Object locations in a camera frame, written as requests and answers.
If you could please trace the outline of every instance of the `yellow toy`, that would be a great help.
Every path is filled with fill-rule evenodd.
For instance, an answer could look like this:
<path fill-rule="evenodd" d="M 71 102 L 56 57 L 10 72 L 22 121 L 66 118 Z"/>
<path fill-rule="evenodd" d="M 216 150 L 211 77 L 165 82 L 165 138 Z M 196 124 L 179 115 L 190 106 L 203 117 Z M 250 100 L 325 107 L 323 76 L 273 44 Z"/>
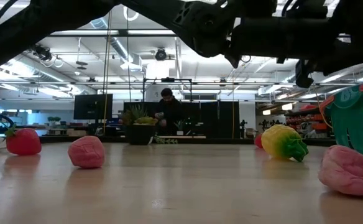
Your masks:
<path fill-rule="evenodd" d="M 307 145 L 293 129 L 282 124 L 276 124 L 262 135 L 264 150 L 274 158 L 294 158 L 301 162 L 308 154 Z"/>

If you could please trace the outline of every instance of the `green basket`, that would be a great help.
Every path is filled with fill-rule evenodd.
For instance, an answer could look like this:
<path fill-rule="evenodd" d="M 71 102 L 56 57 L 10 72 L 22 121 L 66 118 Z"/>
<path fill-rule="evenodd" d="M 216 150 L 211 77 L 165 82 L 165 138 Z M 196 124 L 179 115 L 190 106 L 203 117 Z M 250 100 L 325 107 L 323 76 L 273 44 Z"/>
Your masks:
<path fill-rule="evenodd" d="M 329 97 L 320 110 L 331 117 L 337 144 L 363 154 L 363 84 Z"/>

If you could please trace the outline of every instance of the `shelf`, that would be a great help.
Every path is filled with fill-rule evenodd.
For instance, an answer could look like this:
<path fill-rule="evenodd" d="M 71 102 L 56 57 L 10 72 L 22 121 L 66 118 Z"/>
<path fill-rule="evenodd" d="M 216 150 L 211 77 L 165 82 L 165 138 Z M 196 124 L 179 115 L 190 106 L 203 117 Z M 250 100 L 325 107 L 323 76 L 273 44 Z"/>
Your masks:
<path fill-rule="evenodd" d="M 289 113 L 289 114 L 285 114 L 285 116 L 300 116 L 300 115 L 308 115 L 308 114 L 319 114 L 319 108 Z"/>

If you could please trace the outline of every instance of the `wooden floor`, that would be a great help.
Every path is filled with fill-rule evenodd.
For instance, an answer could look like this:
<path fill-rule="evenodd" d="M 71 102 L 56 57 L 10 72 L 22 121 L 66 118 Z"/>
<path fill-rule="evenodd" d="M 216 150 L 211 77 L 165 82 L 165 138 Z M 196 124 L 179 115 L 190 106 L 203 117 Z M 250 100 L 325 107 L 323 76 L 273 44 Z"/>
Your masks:
<path fill-rule="evenodd" d="M 362 199 L 318 181 L 322 147 L 297 163 L 246 145 L 105 144 L 104 167 L 80 170 L 68 145 L 0 152 L 0 224 L 363 224 Z"/>

